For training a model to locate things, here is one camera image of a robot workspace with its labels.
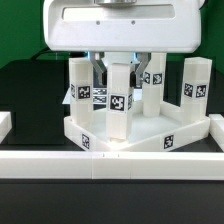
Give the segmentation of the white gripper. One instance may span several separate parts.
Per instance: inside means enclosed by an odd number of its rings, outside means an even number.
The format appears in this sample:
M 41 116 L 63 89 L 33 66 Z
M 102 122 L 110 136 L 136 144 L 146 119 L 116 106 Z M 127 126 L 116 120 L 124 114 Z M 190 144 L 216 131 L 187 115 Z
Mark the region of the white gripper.
M 103 52 L 136 53 L 131 86 L 142 86 L 145 52 L 192 52 L 201 42 L 202 0 L 45 0 L 44 38 L 55 51 L 95 51 L 90 61 L 107 83 Z

